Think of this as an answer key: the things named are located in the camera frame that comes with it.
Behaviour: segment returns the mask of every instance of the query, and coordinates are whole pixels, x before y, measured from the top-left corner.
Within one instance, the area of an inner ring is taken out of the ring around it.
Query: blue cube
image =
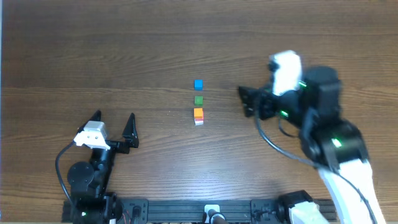
[[[195,80],[195,90],[203,90],[203,80]]]

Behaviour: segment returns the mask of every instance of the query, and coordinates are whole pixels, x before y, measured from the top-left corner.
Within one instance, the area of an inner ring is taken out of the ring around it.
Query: wooden table
[[[109,189],[150,200],[329,198],[311,168],[260,139],[237,86],[269,78],[267,58],[297,51],[336,68],[343,116],[366,140],[387,220],[398,220],[398,4],[389,1],[4,0],[2,221],[59,222],[54,160],[98,108],[111,139],[136,114],[139,149],[118,155]],[[203,79],[204,91],[193,90]],[[193,98],[204,96],[205,125]],[[264,122],[282,147],[299,142]],[[69,167],[90,150],[70,149]]]

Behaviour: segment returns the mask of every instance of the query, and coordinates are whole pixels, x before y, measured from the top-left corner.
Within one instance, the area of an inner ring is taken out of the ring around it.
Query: green light
[[[307,87],[307,84],[305,84],[305,82],[303,82],[303,81],[299,81],[298,84],[300,86],[302,86],[303,88]]]
[[[289,117],[289,114],[288,114],[286,111],[280,111],[280,114],[281,114],[282,116],[284,116],[285,118],[288,118],[288,117]]]
[[[343,145],[341,144],[341,142],[340,142],[339,140],[337,140],[337,139],[331,139],[331,141],[332,141],[332,143],[333,143],[336,147],[341,147],[341,146],[343,146]]]

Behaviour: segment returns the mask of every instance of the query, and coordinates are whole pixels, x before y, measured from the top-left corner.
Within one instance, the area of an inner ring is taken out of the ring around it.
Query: wood grain surface
[[[273,151],[243,115],[237,86],[263,85],[268,56],[287,49],[305,66],[339,71],[343,116],[366,140],[385,218],[398,220],[396,1],[4,0],[3,9],[2,221],[60,221],[54,160],[97,109],[111,139],[136,114],[139,149],[117,156],[109,184],[121,197],[246,200],[305,189],[330,198],[311,167]],[[205,110],[197,127],[195,95]],[[276,120],[264,128],[302,155]],[[90,153],[62,157],[65,181]]]

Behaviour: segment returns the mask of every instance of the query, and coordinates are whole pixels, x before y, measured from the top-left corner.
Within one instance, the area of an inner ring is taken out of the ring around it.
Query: green cube
[[[203,96],[195,96],[195,106],[203,106]]]

